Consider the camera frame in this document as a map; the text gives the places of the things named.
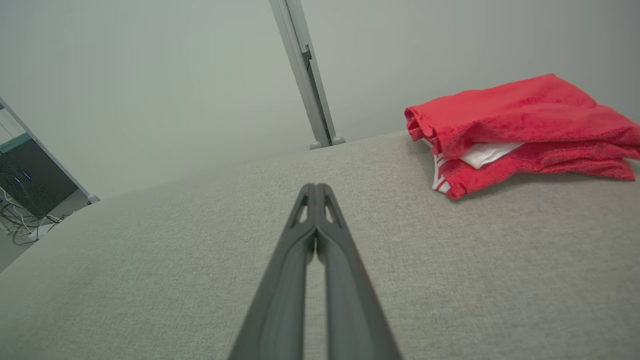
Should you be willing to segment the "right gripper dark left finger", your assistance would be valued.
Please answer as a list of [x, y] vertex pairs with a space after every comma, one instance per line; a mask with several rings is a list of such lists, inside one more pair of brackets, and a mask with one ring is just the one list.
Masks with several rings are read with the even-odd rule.
[[304, 357], [307, 265], [314, 256], [317, 230], [315, 198], [315, 184], [301, 188], [229, 359]]

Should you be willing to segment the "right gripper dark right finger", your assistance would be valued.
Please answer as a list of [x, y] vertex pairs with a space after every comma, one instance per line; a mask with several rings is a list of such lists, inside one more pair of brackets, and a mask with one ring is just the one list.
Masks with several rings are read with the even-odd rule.
[[317, 254], [326, 274], [327, 357], [400, 360], [402, 353], [333, 190], [320, 183], [316, 196]]

